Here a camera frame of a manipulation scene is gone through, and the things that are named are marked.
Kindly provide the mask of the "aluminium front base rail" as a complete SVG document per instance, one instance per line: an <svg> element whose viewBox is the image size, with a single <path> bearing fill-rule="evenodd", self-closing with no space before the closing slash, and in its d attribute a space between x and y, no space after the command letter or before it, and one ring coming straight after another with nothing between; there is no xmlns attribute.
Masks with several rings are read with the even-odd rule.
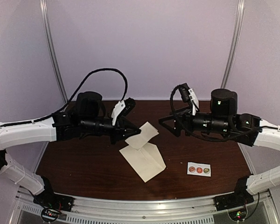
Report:
<svg viewBox="0 0 280 224"><path fill-rule="evenodd" d="M76 197L71 211L62 211L53 224L280 224L270 192L260 195L257 208L257 195L254 198L255 202L236 208L247 208L247 216L250 217L237 223L229 215L235 208L217 210L214 196L159 201ZM44 224L40 217L41 211L42 207L33 203L33 197L20 188L7 223Z"/></svg>

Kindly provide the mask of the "aluminium corner post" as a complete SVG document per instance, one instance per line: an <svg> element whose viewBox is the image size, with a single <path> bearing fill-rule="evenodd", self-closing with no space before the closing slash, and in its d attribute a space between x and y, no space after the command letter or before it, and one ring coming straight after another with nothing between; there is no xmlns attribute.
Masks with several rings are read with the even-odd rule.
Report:
<svg viewBox="0 0 280 224"><path fill-rule="evenodd" d="M234 63L235 54L236 54L236 50L237 50L237 46L238 46L238 42L239 42L241 30L242 30L244 13L245 13L245 0L238 0L238 6L237 6L237 11L236 11L235 23L234 23L234 30L233 30L233 35L232 35L232 39L231 39L231 46L230 46L230 50L229 50L229 54L228 54L228 58L227 58L227 62L226 62L226 67L224 70L223 79L222 79L221 86L220 86L221 89L225 89L227 87L228 80L231 76L231 70L232 70L232 66Z"/></svg>
<svg viewBox="0 0 280 224"><path fill-rule="evenodd" d="M45 32L45 36L46 36L47 46L48 46L48 50L49 50L49 57L50 57L52 68L53 68L54 75L56 78L57 86L60 91L62 101L64 103L67 103L68 97L67 97L64 83L62 80L62 76L60 73L58 60L56 57L56 51L55 51L55 46L53 43L53 36L52 36L50 22L49 22L48 4L47 4L46 0L40 0L40 10L41 10L41 15L42 15L42 21L44 24L44 32Z"/></svg>

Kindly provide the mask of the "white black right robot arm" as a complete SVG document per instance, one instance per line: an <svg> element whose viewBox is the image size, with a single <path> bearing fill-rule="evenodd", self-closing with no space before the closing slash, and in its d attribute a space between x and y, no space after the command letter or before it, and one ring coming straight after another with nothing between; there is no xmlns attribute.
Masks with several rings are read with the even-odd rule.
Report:
<svg viewBox="0 0 280 224"><path fill-rule="evenodd" d="M184 131L207 142L234 141L280 151L280 126L252 114L238 114L234 91L213 90L210 112L202 112L194 90L184 83L171 91L169 103L171 114L159 119L159 124L176 137Z"/></svg>

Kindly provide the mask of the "left aluminium corner post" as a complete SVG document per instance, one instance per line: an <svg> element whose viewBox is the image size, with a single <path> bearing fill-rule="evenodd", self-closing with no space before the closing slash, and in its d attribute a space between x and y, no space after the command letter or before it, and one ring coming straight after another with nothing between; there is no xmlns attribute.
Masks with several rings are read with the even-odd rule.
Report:
<svg viewBox="0 0 280 224"><path fill-rule="evenodd" d="M53 43L53 36L52 36L50 22L49 22L48 4L47 4L46 0L40 0L40 10L41 10L41 15L42 15L42 21L44 24L44 32L45 32L45 36L46 36L47 46L48 46L48 50L49 50L49 57L50 57L52 68L53 68L54 75L56 78L57 86L60 91L62 101L64 103L67 103L68 97L67 97L64 83L62 80L62 76L60 73L58 60L56 57L56 51L55 51L55 46Z"/></svg>

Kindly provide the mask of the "sticker sheet with three seals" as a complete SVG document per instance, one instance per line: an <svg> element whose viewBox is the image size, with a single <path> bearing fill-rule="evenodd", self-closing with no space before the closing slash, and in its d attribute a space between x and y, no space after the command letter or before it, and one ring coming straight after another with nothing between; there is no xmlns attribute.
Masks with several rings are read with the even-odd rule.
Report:
<svg viewBox="0 0 280 224"><path fill-rule="evenodd" d="M188 162L187 175L211 177L211 166L210 164Z"/></svg>

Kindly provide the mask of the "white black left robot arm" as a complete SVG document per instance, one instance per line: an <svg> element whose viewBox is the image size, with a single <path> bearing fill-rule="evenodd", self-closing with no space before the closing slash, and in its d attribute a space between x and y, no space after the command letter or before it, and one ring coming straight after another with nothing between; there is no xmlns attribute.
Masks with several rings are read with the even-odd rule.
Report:
<svg viewBox="0 0 280 224"><path fill-rule="evenodd" d="M26 120L15 123L0 122L0 175L25 187L34 199L44 207L54 207L58 198L49 180L26 170L16 162L6 149L35 142L65 141L87 136L109 136L110 142L126 140L141 130L126 119L135 107L132 98L119 101L111 117L99 115L105 112L102 96L93 91L78 94L68 111L57 112L45 119Z"/></svg>

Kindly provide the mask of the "cream paper envelope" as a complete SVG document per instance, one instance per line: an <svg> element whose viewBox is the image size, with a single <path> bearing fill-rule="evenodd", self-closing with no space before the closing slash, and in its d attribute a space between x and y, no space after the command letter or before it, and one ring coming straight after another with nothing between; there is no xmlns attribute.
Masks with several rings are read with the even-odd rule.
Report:
<svg viewBox="0 0 280 224"><path fill-rule="evenodd" d="M127 146L119 152L143 182L148 182L166 169L163 157L155 144L147 143L140 149Z"/></svg>

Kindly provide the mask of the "right aluminium corner post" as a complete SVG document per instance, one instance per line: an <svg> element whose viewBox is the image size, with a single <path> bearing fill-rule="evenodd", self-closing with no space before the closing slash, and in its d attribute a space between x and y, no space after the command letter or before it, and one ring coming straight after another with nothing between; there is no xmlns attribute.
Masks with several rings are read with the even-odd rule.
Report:
<svg viewBox="0 0 280 224"><path fill-rule="evenodd" d="M244 13L245 13L245 0L238 0L238 6L237 6L237 11L236 11L235 23L234 23L234 30L233 30L233 35L232 35L232 39L231 39L231 46L230 46L230 50L229 50L229 54L228 54L228 58L227 58L227 62L226 62L226 67L224 70L223 79L222 79L221 86L220 86L221 89L225 89L227 87L228 80L231 76L231 70L232 70L232 66L234 63L235 54L236 54L236 50L237 50L237 46L238 46L238 42L239 42L241 30L242 30Z"/></svg>

